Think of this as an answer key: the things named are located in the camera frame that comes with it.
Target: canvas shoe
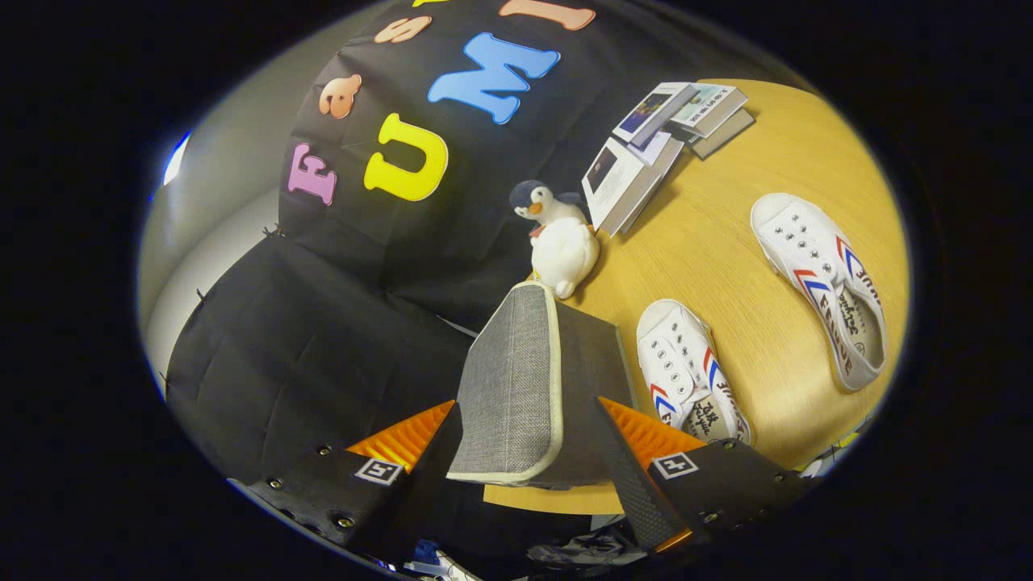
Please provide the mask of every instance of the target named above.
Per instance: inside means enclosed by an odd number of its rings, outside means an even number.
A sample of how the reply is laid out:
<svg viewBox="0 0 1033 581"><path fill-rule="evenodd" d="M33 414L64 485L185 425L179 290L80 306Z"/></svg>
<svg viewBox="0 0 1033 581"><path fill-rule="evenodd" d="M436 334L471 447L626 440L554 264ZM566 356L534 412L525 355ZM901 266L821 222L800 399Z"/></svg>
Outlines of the canvas shoe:
<svg viewBox="0 0 1033 581"><path fill-rule="evenodd" d="M664 424L703 441L734 437L753 444L706 323L678 301L663 299L643 312L635 337L638 366Z"/></svg>
<svg viewBox="0 0 1033 581"><path fill-rule="evenodd" d="M836 375L848 390L872 383L885 364L886 324L872 277L824 212L788 193L761 196L750 223L768 262L818 313Z"/></svg>

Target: shoe insole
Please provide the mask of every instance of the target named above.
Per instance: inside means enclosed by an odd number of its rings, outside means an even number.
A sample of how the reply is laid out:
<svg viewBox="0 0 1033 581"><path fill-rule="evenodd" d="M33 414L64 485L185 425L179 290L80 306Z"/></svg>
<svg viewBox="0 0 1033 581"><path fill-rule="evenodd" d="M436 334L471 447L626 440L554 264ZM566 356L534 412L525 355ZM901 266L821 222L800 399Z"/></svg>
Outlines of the shoe insole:
<svg viewBox="0 0 1033 581"><path fill-rule="evenodd" d="M724 414L714 400L714 394L708 395L692 406L692 410L685 418L685 423L682 424L682 430L703 441L735 437L734 433L728 433Z"/></svg>
<svg viewBox="0 0 1033 581"><path fill-rule="evenodd" d="M882 334L879 333L875 313L867 303L858 301L846 288L840 295L839 302L850 342L873 367L882 365Z"/></svg>

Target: penguin plush toy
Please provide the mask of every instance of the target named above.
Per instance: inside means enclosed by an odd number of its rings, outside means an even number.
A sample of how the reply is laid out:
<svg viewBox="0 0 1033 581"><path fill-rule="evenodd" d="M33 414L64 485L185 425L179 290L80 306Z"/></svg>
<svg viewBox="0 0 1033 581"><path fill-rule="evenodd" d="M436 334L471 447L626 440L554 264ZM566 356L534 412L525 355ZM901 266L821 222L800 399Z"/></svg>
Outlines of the penguin plush toy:
<svg viewBox="0 0 1033 581"><path fill-rule="evenodd" d="M509 205L516 215L538 222L539 227L531 231L537 236L541 230L560 218L577 218L587 224L585 203L576 191L554 195L549 187L538 180L527 180L516 184L509 192Z"/></svg>
<svg viewBox="0 0 1033 581"><path fill-rule="evenodd" d="M553 195L545 184L528 180L509 192L509 204L518 216L539 223L530 235L535 278L559 299L570 297L599 257L599 241L585 218L581 195Z"/></svg>

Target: book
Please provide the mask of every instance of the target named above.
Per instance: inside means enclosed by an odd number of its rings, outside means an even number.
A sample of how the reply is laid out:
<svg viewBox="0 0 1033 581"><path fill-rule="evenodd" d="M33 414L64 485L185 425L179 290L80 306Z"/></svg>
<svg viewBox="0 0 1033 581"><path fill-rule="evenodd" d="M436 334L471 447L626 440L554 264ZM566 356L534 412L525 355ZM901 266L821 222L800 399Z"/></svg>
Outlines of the book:
<svg viewBox="0 0 1033 581"><path fill-rule="evenodd" d="M631 230L631 224L633 224L638 218L638 215L643 213L646 205L659 188L663 178L667 175L667 172L670 171L670 166L675 164L675 160L678 159L679 154L682 153L682 148L685 147L685 142L674 139L670 133L657 131L653 139L646 145L646 152L649 152L649 150L654 148L659 150L656 152L655 156L651 156L651 160L649 161L647 161L647 159L650 159L650 157L639 157L639 159L643 159L643 161L646 161L651 165L649 171L653 173L655 179L649 185L649 191L646 192L646 195L643 196L634 208L631 209L631 213L624 220L624 222L618 226L622 234L627 234L628 231ZM636 156L638 155L634 146L631 146L628 149L631 150L631 153Z"/></svg>
<svg viewBox="0 0 1033 581"><path fill-rule="evenodd" d="M678 110L669 122L700 137L710 137L748 100L742 91L727 85L694 83L693 87L699 92Z"/></svg>
<svg viewBox="0 0 1033 581"><path fill-rule="evenodd" d="M611 235L627 232L638 217L660 179L670 169L683 142L661 137L663 147L654 163L647 163L613 137L606 139L589 171L582 178L592 225Z"/></svg>
<svg viewBox="0 0 1033 581"><path fill-rule="evenodd" d="M685 140L685 145L695 153L699 159L707 159L712 153L720 149L724 144L730 142L732 137L742 133L747 127L753 125L753 116L750 115L745 109L740 109L735 113L731 114L731 117L727 119L720 127L714 130L709 137L700 137L694 133L685 131L684 134L679 134L679 136ZM671 128L671 131L678 133L677 128Z"/></svg>
<svg viewBox="0 0 1033 581"><path fill-rule="evenodd" d="M641 147L698 92L691 83L660 83L618 123L614 134Z"/></svg>

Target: wooden table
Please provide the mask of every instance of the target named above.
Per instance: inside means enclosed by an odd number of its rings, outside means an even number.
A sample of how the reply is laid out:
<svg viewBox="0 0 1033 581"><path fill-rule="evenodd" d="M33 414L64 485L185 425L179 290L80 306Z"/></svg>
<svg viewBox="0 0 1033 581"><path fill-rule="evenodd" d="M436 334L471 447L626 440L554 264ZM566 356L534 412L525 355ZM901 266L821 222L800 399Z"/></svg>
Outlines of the wooden table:
<svg viewBox="0 0 1033 581"><path fill-rule="evenodd" d="M638 401L655 417L635 327L653 301L681 301L712 327L755 449L794 468L860 424L893 379L911 296L904 226L875 160L823 99L759 81L705 82L741 88L756 123L706 161L683 152L627 235L598 235L599 261L564 303L620 328ZM818 316L772 271L750 230L753 203L775 191L824 210L878 288L886 365L859 392L836 386ZM623 512L612 483L562 492L486 486L484 500L555 513Z"/></svg>

